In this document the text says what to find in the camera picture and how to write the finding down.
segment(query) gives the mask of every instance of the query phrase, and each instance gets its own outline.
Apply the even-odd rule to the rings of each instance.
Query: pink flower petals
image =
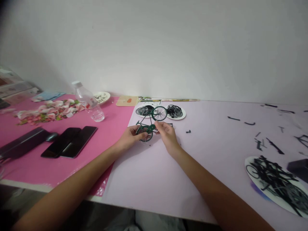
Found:
[[[47,115],[48,118],[55,120],[56,119],[56,115],[54,113],[50,113]]]
[[[78,100],[47,100],[37,110],[19,111],[15,113],[15,117],[20,119],[18,125],[38,125],[39,123],[70,118],[82,110],[84,110],[84,107]]]
[[[67,118],[71,118],[74,114],[73,113],[69,113],[66,115]]]
[[[73,99],[68,99],[65,103],[64,103],[64,105],[70,105],[70,104],[72,104],[72,103],[74,103],[75,101],[73,100]]]

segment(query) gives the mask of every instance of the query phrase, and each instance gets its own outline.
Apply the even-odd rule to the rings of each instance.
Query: human hand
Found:
[[[174,128],[171,125],[165,122],[155,121],[155,126],[158,129],[156,134],[161,134],[161,139],[163,140],[169,154],[181,149],[181,146],[177,142]]]
[[[130,127],[126,128],[123,135],[114,144],[114,146],[121,152],[127,151],[128,149],[130,149],[133,146],[133,144],[136,141],[145,138],[148,135],[148,133],[146,133],[146,132],[136,135],[136,131],[138,130],[139,127],[140,127],[140,125],[135,125],[135,126],[130,126]]]

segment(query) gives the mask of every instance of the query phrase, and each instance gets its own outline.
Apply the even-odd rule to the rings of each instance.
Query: pink table mat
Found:
[[[75,99],[74,95],[63,95],[58,100]],[[98,130],[88,144],[75,159],[59,157],[56,159],[42,158],[40,155],[50,145],[44,142],[28,152],[23,157],[5,163],[3,179],[29,184],[41,184],[56,187],[66,178],[81,169],[100,153],[113,145],[127,128],[134,107],[118,107],[118,97],[111,97],[101,108],[105,114],[102,122],[94,122],[86,111],[76,113],[73,117],[61,121],[40,123],[49,132],[63,133],[69,127],[96,126]],[[34,103],[30,99],[11,106],[16,110],[37,109],[43,102]],[[29,124],[17,126],[18,118],[12,113],[0,115],[1,139],[0,147],[36,128]],[[111,172],[112,166],[100,177],[90,191],[90,195],[102,196]]]

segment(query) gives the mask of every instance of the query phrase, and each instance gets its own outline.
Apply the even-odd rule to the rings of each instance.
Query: smartphone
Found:
[[[85,126],[81,132],[62,151],[62,157],[75,158],[96,132],[97,127]]]
[[[45,158],[58,158],[62,151],[80,133],[81,128],[66,129],[42,154]]]

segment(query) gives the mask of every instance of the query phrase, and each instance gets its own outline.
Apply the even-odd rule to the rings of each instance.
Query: small dish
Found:
[[[94,97],[98,104],[102,105],[110,98],[110,94],[108,92],[99,91],[94,94]]]

